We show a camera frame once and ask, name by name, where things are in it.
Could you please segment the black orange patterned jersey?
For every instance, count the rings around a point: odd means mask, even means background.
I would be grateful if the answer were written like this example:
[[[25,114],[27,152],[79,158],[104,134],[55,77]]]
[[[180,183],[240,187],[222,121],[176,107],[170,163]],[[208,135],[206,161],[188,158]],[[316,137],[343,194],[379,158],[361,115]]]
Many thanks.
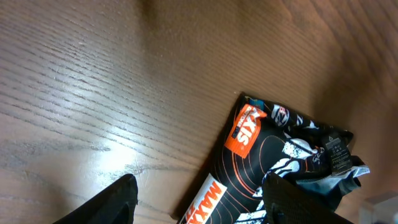
[[[369,167],[349,151],[350,131],[273,101],[239,95],[205,178],[180,223],[267,223],[262,183],[288,180],[331,210]]]

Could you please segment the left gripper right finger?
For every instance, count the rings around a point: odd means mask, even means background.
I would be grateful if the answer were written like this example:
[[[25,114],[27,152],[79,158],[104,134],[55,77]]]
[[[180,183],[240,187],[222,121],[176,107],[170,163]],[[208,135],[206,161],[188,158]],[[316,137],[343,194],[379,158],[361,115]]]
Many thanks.
[[[270,224],[349,223],[274,173],[263,181],[262,197]]]

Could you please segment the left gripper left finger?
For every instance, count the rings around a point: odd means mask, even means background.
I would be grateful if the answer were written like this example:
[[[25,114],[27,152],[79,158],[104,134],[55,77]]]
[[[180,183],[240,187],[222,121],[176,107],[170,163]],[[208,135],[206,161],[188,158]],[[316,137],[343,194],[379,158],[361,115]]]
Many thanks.
[[[54,224],[132,224],[137,194],[135,176],[125,174]]]

